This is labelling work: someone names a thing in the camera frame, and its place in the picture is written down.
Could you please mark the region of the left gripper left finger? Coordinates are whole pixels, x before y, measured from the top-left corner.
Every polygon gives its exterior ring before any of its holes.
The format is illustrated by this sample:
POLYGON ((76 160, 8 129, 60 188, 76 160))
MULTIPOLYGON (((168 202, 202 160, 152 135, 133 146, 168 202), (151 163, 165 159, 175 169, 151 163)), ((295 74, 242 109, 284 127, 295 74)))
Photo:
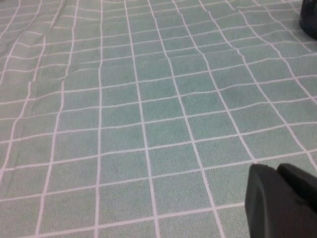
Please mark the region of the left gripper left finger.
POLYGON ((252 238, 315 238, 317 211, 299 197, 277 169, 249 168, 245 211, 252 238))

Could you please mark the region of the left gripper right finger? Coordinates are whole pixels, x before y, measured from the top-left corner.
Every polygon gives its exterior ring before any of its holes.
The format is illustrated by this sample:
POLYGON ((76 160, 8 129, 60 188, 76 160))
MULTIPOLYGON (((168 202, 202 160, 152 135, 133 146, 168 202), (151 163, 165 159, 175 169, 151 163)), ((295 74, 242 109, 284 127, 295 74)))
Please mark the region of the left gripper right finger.
POLYGON ((284 178, 295 193, 301 197, 309 207, 317 210, 317 178, 308 172, 288 163, 280 164, 278 173, 284 178))

